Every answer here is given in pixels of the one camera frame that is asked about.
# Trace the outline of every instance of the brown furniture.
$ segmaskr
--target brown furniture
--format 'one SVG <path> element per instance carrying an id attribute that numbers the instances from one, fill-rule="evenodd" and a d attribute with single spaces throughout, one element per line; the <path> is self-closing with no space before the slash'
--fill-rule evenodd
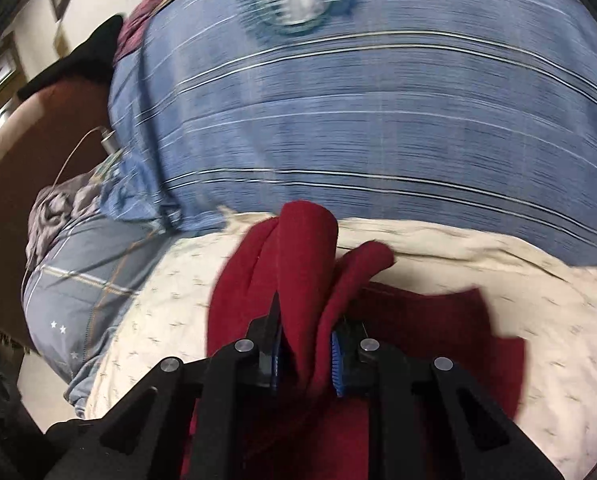
<path id="1" fill-rule="evenodd" d="M 28 215 L 78 141 L 96 126 L 109 126 L 108 94 L 107 86 L 62 80 L 23 102 L 0 129 L 0 330 L 29 348 L 21 305 Z M 60 181 L 86 173 L 105 156 L 101 137 L 91 134 Z"/>

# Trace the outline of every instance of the metal screw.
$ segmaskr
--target metal screw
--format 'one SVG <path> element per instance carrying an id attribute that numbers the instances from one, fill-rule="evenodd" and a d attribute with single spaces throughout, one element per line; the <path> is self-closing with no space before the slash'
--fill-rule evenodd
<path id="1" fill-rule="evenodd" d="M 365 352 L 374 352 L 380 348 L 380 343 L 376 341 L 376 339 L 368 337 L 367 339 L 363 339 L 363 341 L 360 342 L 360 347 Z"/>
<path id="2" fill-rule="evenodd" d="M 236 348 L 237 352 L 249 352 L 254 348 L 254 342 L 249 339 L 239 339 L 234 344 L 234 348 Z"/>
<path id="3" fill-rule="evenodd" d="M 180 366 L 180 362 L 175 357 L 168 357 L 167 359 L 163 359 L 161 361 L 161 370 L 163 372 L 173 372 L 178 370 Z"/>
<path id="4" fill-rule="evenodd" d="M 434 366 L 444 372 L 450 371 L 454 367 L 454 363 L 447 357 L 437 357 L 434 359 Z"/>

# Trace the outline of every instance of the patterned bedsheet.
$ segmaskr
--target patterned bedsheet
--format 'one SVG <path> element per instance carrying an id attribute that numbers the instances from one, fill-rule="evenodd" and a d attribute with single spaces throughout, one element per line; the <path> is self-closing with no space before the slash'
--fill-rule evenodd
<path id="1" fill-rule="evenodd" d="M 226 228 L 168 250 L 100 362 L 86 418 L 107 412 L 160 359 L 205 357 L 213 283 L 264 214 L 226 215 Z M 339 222 L 339 251 L 387 243 L 396 264 L 376 281 L 421 294 L 479 286 L 494 330 L 528 342 L 518 425 L 567 480 L 597 462 L 597 269 L 568 267 L 514 237 L 415 221 Z"/>

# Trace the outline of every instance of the white cable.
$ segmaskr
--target white cable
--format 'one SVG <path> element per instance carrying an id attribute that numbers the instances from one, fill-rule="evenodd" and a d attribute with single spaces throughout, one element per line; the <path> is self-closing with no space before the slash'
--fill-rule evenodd
<path id="1" fill-rule="evenodd" d="M 92 132 L 96 132 L 96 131 L 103 133 L 103 132 L 107 131 L 107 128 L 105 128 L 105 126 L 96 126 L 95 128 L 92 128 L 91 130 L 89 130 L 89 132 L 87 132 L 83 137 L 81 137 L 81 140 L 78 141 L 77 145 L 72 150 L 72 153 L 70 153 L 67 156 L 65 162 L 63 163 L 63 167 L 60 169 L 60 171 L 58 172 L 58 175 L 56 176 L 56 179 L 54 179 L 54 184 L 52 184 L 52 187 L 50 189 L 50 192 L 48 193 L 48 196 L 51 195 L 52 192 L 56 189 L 56 184 L 58 183 L 60 176 L 63 174 L 63 171 L 65 171 L 65 168 L 67 167 L 67 164 L 69 163 L 69 160 L 76 153 L 76 150 L 80 147 L 80 145 L 83 143 L 83 141 L 89 136 L 89 134 L 91 134 Z M 23 293 L 24 293 L 23 288 L 25 286 L 25 280 L 27 279 L 27 275 L 30 272 L 31 262 L 32 262 L 31 260 L 28 260 L 27 263 L 25 264 L 25 273 L 22 277 L 22 282 L 21 282 L 21 306 L 23 307 L 24 310 L 25 310 L 25 305 L 24 305 L 24 297 L 23 297 Z"/>

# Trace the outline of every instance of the red towel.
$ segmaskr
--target red towel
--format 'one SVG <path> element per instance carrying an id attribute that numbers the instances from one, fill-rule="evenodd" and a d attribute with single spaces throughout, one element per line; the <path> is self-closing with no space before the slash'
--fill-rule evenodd
<path id="1" fill-rule="evenodd" d="M 477 290 L 419 296 L 370 283 L 393 264 L 390 249 L 367 242 L 335 258 L 338 225 L 323 207 L 289 203 L 254 226 L 227 262 L 211 300 L 208 355 L 245 336 L 278 290 L 295 374 L 274 404 L 246 414 L 245 478 L 366 480 L 368 410 L 331 386 L 330 334 L 344 312 L 369 336 L 410 356 L 446 356 L 469 370 L 509 416 L 523 378 L 524 341 L 491 334 Z"/>

